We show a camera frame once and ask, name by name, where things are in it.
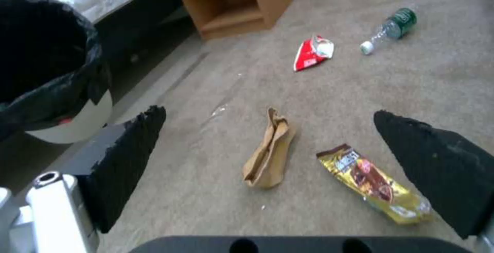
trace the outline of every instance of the gold candy wrapper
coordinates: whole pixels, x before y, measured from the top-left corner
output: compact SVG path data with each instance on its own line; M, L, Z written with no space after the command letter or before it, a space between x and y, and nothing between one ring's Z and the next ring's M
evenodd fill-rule
M388 177L351 146L342 144L318 153L317 158L337 179L396 223L418 223L431 216L431 205L426 198Z

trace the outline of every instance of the candy wrapper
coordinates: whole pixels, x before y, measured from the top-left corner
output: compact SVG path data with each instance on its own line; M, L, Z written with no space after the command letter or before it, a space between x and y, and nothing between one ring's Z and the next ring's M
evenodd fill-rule
M398 224L418 223L431 216L429 201L384 174L347 144L317 154L337 179Z
M297 56L293 63L293 71L304 70L326 59L331 59L334 50L335 45L330 40L313 35L312 38L305 40L298 48Z

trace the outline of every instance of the white bottle cap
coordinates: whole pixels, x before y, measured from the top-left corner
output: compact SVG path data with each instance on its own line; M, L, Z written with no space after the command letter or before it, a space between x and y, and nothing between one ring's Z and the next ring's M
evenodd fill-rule
M369 55L372 53L372 51L374 51L374 45L369 41L363 42L360 45L360 50L362 51L363 54Z

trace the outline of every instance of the carpet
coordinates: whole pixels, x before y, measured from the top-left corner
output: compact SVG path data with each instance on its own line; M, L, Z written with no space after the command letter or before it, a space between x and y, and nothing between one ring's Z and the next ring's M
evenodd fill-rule
M494 153L493 5L294 0L269 31L207 43L189 38L120 117L150 104L167 111L148 167L99 251L127 252L168 235L428 236L470 248L437 214L428 223L396 225L315 155L350 144L415 189L374 127L380 109L456 131ZM360 43L401 7L416 10L413 31L363 56ZM298 46L312 33L335 43L333 59L294 73ZM241 170L261 142L269 106L296 123L298 135L284 181L260 191L242 182Z

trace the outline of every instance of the green bottle label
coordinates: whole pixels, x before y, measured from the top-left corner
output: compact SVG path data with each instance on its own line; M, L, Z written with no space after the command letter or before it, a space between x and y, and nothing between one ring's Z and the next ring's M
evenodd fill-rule
M398 27L400 27L400 37L405 35L417 23L417 16L415 15L415 12L409 8L401 8L400 10L397 10L389 19L394 21Z

